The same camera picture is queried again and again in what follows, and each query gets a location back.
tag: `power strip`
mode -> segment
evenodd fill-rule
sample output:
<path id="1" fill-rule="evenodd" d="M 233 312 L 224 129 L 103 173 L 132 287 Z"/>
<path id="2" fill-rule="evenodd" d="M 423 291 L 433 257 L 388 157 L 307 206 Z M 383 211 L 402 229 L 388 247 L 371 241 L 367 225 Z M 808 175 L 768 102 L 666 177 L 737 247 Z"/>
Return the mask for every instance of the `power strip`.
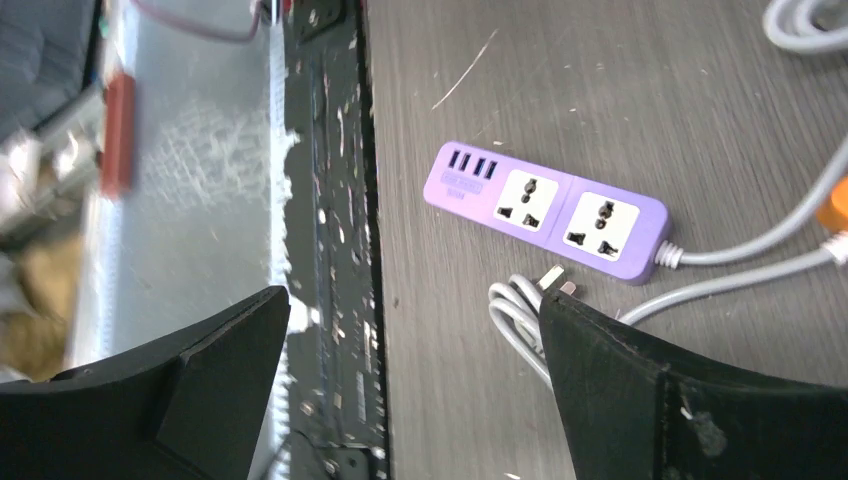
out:
<path id="1" fill-rule="evenodd" d="M 424 199 L 634 285 L 671 229 L 659 200 L 458 142 L 439 150 Z"/>

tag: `white cable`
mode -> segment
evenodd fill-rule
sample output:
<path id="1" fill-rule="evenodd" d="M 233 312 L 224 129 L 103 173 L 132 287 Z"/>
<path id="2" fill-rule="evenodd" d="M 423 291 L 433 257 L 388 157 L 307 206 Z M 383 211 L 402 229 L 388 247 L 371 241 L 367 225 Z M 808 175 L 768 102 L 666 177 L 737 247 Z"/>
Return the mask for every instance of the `white cable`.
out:
<path id="1" fill-rule="evenodd" d="M 553 389 L 545 359 L 539 353 L 542 345 L 542 334 L 539 331 L 541 305 L 541 292 L 533 282 L 521 275 L 509 277 L 509 285 L 495 283 L 489 287 L 489 315 L 495 326 L 548 388 Z"/>
<path id="2" fill-rule="evenodd" d="M 830 192 L 842 180 L 848 170 L 848 136 L 819 175 L 810 191 L 798 206 L 780 223 L 759 237 L 732 248 L 707 253 L 686 253 L 673 243 L 663 242 L 655 261 L 659 265 L 677 268 L 679 265 L 721 265 L 753 257 L 783 242 L 810 220 L 819 206 L 827 200 Z"/>
<path id="3" fill-rule="evenodd" d="M 840 267 L 848 264 L 848 232 L 839 232 L 824 242 L 818 250 L 789 260 L 672 290 L 639 305 L 618 321 L 625 325 L 635 325 L 651 315 L 682 303 L 771 282 L 830 262 Z M 551 376 L 540 348 L 541 305 L 541 292 L 521 275 L 511 276 L 509 285 L 495 283 L 489 287 L 489 315 L 492 321 L 510 345 L 552 389 Z"/>
<path id="4" fill-rule="evenodd" d="M 848 28 L 823 31 L 815 17 L 833 0 L 772 0 L 763 15 L 766 36 L 778 47 L 800 54 L 835 52 L 848 48 Z"/>
<path id="5" fill-rule="evenodd" d="M 838 233 L 823 243 L 818 250 L 783 262 L 672 290 L 664 295 L 648 300 L 627 312 L 618 320 L 627 325 L 634 325 L 655 313 L 680 305 L 681 303 L 695 300 L 696 298 L 771 282 L 829 262 L 834 262 L 837 266 L 845 265 L 848 262 L 848 232 Z"/>

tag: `black metal rail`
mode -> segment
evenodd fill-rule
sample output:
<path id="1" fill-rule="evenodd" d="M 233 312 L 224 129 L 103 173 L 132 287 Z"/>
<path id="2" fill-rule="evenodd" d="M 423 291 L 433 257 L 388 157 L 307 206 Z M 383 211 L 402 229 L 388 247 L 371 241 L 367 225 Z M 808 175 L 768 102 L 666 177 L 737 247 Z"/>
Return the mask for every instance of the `black metal rail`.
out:
<path id="1" fill-rule="evenodd" d="M 364 8 L 295 0 L 283 20 L 286 126 L 300 136 L 285 167 L 289 285 L 321 314 L 287 339 L 293 480 L 390 477 Z"/>

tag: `gray wooden table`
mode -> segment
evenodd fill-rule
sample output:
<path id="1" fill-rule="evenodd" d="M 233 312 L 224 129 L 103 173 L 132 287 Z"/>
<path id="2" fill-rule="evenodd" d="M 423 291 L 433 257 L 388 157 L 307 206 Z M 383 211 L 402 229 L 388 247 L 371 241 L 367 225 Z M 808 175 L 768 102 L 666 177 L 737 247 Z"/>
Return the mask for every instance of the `gray wooden table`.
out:
<path id="1" fill-rule="evenodd" d="M 657 197 L 690 251 L 747 240 L 796 204 L 848 132 L 845 59 L 777 51 L 762 33 L 766 3 L 370 3 L 397 478 L 574 478 L 552 395 L 486 312 L 489 284 L 563 259 L 425 204 L 438 148 L 459 140 Z M 614 316 L 825 238 L 813 224 L 755 261 L 661 271 L 645 287 L 565 266 Z M 846 287 L 848 273 L 823 268 L 641 328 L 740 367 L 846 386 Z"/>

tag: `red object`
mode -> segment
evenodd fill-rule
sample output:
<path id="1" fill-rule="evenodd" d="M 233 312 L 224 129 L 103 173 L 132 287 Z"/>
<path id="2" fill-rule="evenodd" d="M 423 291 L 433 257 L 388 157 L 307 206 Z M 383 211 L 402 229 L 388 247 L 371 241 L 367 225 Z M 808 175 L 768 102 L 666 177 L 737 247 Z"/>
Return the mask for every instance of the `red object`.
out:
<path id="1" fill-rule="evenodd" d="M 106 138 L 100 163 L 100 191 L 118 198 L 129 190 L 135 138 L 135 79 L 120 73 L 106 88 Z"/>

